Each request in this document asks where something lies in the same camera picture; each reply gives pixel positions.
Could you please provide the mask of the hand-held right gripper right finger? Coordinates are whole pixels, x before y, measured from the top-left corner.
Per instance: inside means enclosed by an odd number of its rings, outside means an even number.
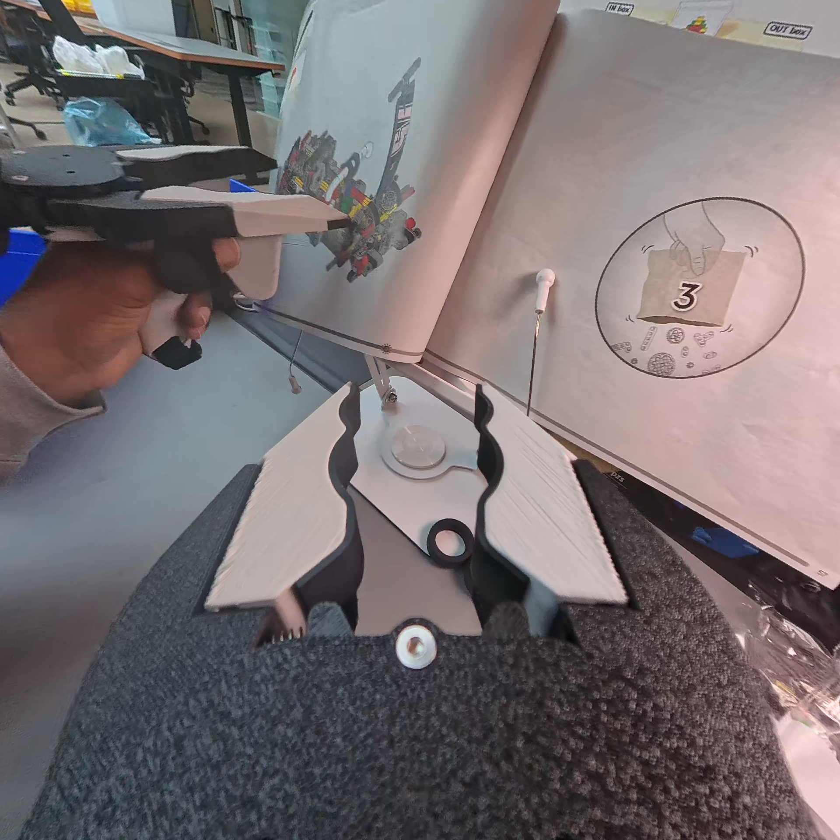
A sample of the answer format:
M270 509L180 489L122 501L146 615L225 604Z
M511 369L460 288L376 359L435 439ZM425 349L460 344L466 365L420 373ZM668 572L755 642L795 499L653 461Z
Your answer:
M483 625L517 603L530 632L570 632L568 606L629 606L574 461L492 385L476 387L477 468L472 597Z

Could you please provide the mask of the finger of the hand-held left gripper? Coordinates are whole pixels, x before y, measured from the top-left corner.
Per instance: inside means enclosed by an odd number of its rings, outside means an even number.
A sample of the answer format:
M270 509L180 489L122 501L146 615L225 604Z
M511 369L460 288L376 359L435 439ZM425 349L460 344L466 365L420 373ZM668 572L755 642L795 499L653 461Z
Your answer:
M229 275L236 288L252 299L269 299L277 292L284 236L320 234L352 225L349 216L306 194L217 192L172 185L145 192L141 200L200 203L230 210L240 259Z
M250 146L142 146L115 150L126 176L142 183L196 183L271 172L277 161Z

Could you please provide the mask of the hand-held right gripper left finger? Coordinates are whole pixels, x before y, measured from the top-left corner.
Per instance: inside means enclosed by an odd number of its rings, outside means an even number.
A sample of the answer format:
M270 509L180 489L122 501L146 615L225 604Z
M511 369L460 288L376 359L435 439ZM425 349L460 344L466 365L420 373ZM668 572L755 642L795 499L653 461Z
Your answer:
M349 486L359 467L361 391L348 383L261 459L208 584L205 611L274 609L285 634L335 604L359 621L363 544Z

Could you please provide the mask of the black rubber tyre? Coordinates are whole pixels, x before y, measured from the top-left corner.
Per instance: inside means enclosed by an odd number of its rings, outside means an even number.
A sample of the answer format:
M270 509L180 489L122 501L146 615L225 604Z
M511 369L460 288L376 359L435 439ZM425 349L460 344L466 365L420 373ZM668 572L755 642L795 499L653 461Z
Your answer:
M463 549L456 554L445 553L438 545L438 536L442 532L454 534L463 544ZM465 523L454 518L436 521L427 535L427 555L432 563L441 569L454 570L467 563L471 559L474 546L472 531Z

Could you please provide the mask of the instruction booklet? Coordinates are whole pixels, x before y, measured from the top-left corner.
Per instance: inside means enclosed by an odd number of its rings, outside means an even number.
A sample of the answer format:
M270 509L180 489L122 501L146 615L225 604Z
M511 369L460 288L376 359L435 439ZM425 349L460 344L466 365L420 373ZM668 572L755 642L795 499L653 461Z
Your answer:
M314 2L273 319L495 386L838 587L838 59L558 2ZM532 362L537 274L555 275Z

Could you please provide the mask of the person's left hand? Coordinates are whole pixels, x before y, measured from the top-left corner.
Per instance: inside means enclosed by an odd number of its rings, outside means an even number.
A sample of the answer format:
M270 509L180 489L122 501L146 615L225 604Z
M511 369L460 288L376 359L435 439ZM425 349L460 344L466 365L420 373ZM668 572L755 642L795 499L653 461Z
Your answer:
M3 348L52 400L82 407L140 361L140 331L162 290L148 249L52 245L2 309Z

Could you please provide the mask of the blue plastic bag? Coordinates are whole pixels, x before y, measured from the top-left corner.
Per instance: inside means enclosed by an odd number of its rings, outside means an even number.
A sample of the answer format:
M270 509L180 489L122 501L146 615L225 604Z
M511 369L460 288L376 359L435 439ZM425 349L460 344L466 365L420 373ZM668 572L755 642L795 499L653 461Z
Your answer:
M158 146L137 120L109 98L78 98L66 102L62 119L71 144L91 148Z

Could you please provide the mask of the white plastic bags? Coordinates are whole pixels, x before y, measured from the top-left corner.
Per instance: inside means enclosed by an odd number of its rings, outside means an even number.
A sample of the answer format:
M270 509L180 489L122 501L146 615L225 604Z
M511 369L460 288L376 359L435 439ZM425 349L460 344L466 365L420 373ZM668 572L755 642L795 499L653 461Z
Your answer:
M142 66L120 46L89 47L57 36L51 48L59 73L65 76L145 78Z

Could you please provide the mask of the white tray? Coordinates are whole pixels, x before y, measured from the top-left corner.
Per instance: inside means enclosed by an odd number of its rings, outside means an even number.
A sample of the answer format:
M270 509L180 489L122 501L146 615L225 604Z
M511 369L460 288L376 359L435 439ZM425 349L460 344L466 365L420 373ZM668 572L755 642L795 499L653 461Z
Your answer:
M478 432L455 404L402 370L366 355L372 383L360 390L360 429L354 437L359 466L353 488L421 549L433 525L454 519L474 531L487 482L477 466Z

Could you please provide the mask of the black office chair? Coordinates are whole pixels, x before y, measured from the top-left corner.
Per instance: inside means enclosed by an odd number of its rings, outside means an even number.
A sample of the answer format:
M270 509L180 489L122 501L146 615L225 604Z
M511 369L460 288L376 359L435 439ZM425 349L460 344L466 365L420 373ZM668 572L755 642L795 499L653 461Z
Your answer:
M50 29L35 13L2 2L1 47L2 60L24 67L17 72L16 81L3 84L6 105L16 105L16 95L29 88L53 102L59 112L67 99L58 84L58 68L48 39Z

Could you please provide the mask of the black set box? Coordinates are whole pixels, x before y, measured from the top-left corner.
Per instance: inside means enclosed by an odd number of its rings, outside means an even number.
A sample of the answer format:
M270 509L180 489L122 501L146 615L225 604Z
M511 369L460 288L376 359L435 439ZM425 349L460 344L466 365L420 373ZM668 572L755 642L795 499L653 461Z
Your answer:
M652 549L630 549L630 539L659 546L671 538L705 567L751 601L773 609L817 649L838 658L839 595L777 560L734 532L639 479L618 471L601 472L586 458L572 461L584 497L595 515L628 599L637 606L630 557Z

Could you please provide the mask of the clear bag of toy bricks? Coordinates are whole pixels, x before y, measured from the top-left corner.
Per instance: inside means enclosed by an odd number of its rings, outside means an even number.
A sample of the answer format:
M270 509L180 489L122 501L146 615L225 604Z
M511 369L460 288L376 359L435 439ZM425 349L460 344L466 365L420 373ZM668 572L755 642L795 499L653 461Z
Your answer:
M821 838L839 838L838 654L747 597L731 619L762 680L793 781Z

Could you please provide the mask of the clear plastic box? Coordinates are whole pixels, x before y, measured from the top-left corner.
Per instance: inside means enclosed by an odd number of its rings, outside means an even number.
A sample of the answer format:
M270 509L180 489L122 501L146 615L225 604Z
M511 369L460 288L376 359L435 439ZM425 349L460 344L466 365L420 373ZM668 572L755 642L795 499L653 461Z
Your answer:
M683 1L677 6L669 26L713 37L728 19L733 6L733 1Z

